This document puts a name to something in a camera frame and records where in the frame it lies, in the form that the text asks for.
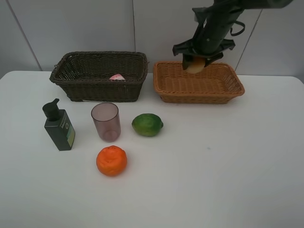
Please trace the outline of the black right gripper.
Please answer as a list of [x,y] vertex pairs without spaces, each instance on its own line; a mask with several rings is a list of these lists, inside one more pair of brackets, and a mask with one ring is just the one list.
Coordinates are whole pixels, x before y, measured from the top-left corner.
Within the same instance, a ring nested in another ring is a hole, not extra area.
[[207,67],[213,62],[223,58],[223,51],[235,47],[232,39],[226,39],[231,27],[236,22],[236,14],[232,9],[209,10],[205,22],[198,24],[193,37],[187,41],[173,46],[173,55],[183,54],[183,70],[194,66],[194,56],[205,59]]

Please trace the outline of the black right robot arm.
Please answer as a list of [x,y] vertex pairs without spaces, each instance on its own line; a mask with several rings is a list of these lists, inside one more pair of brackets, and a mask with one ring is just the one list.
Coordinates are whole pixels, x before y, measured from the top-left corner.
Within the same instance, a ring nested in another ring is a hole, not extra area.
[[226,35],[238,36],[245,24],[238,21],[244,10],[281,9],[290,0],[215,0],[210,7],[192,8],[198,26],[193,37],[172,48],[173,55],[182,54],[182,68],[195,74],[222,59],[223,52],[232,50],[235,42]]

